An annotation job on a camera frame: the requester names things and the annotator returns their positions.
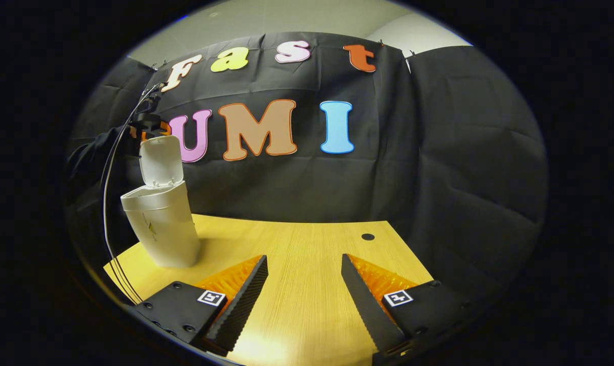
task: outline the wooden table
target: wooden table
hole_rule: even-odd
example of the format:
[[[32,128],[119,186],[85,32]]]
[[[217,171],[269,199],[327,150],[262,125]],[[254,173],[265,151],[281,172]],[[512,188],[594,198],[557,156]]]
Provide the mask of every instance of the wooden table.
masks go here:
[[[342,254],[425,283],[433,280],[388,222],[278,223],[193,215],[202,241],[191,268],[159,268],[140,243],[118,256],[142,299],[172,281],[195,284],[267,255],[268,278],[228,359],[249,366],[364,364],[377,352],[346,284]],[[373,240],[362,239],[370,233]],[[109,264],[105,271],[115,281]]]

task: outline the white trash can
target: white trash can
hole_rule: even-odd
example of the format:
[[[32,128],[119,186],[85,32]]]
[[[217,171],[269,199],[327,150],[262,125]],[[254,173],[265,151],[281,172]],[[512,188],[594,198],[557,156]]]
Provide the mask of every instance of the white trash can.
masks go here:
[[[183,180],[180,140],[154,137],[140,144],[145,186],[121,197],[121,205],[142,246],[160,267],[185,268],[198,261],[200,241]]]

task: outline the wire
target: wire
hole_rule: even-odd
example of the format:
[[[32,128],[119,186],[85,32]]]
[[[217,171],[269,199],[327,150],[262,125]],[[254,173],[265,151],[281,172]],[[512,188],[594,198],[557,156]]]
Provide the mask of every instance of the wire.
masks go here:
[[[108,220],[107,220],[107,205],[106,205],[106,201],[107,201],[107,192],[108,192],[108,181],[109,181],[109,177],[110,177],[110,172],[112,171],[112,163],[114,161],[115,158],[115,153],[117,151],[117,146],[119,146],[119,142],[121,141],[121,137],[124,135],[124,131],[126,131],[126,127],[128,127],[129,125],[129,121],[131,120],[131,117],[133,116],[133,113],[135,113],[135,111],[137,111],[138,107],[140,107],[140,104],[142,104],[142,102],[144,102],[144,100],[149,97],[149,95],[155,91],[160,90],[160,88],[162,88],[163,86],[167,85],[167,83],[159,83],[156,84],[155,86],[153,86],[151,89],[149,89],[149,91],[142,93],[142,98],[140,98],[140,101],[138,102],[138,104],[133,108],[133,111],[131,111],[131,113],[129,114],[128,118],[126,118],[126,121],[124,122],[124,125],[121,128],[121,131],[119,132],[119,135],[117,137],[117,139],[115,140],[115,142],[112,145],[112,148],[110,149],[110,153],[109,153],[109,157],[106,160],[106,164],[104,165],[104,169],[102,172],[102,185],[103,185],[103,200],[102,200],[102,206],[103,206],[103,225],[104,225],[104,238],[106,241],[106,248],[108,248],[108,252],[110,255],[110,269],[112,269],[112,273],[115,275],[115,278],[117,279],[117,281],[119,282],[119,285],[121,285],[122,290],[124,290],[124,293],[126,294],[126,296],[130,299],[130,301],[132,301],[133,303],[138,303],[138,301],[134,300],[134,297],[131,297],[131,295],[128,293],[128,291],[126,290],[126,285],[123,285],[121,283],[121,280],[119,280],[118,274],[115,272],[115,268],[113,268],[112,263],[115,262],[116,265],[118,266],[118,273],[121,275],[121,277],[123,278],[124,282],[126,284],[128,284],[128,288],[131,290],[131,292],[133,292],[133,294],[135,294],[135,298],[139,299],[140,301],[142,301],[142,297],[140,297],[137,292],[135,291],[135,289],[133,289],[133,285],[131,285],[131,283],[129,282],[128,278],[126,278],[126,274],[124,273],[124,270],[121,268],[121,265],[119,264],[119,260],[115,257],[112,248],[110,247],[110,241],[108,239]]]

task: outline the blue letter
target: blue letter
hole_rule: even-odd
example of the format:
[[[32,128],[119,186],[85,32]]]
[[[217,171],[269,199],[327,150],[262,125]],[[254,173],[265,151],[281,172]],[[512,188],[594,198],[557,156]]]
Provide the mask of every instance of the blue letter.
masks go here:
[[[327,137],[321,145],[321,150],[330,154],[345,154],[354,150],[354,145],[348,138],[347,114],[352,110],[348,102],[323,102],[321,110],[325,111]]]

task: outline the ceiling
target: ceiling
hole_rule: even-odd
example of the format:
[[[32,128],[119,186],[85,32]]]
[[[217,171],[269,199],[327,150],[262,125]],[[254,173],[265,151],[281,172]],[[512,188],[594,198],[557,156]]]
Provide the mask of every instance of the ceiling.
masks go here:
[[[386,0],[228,0],[180,19],[129,56],[147,65],[161,65],[224,40],[287,31],[366,38],[411,12]]]

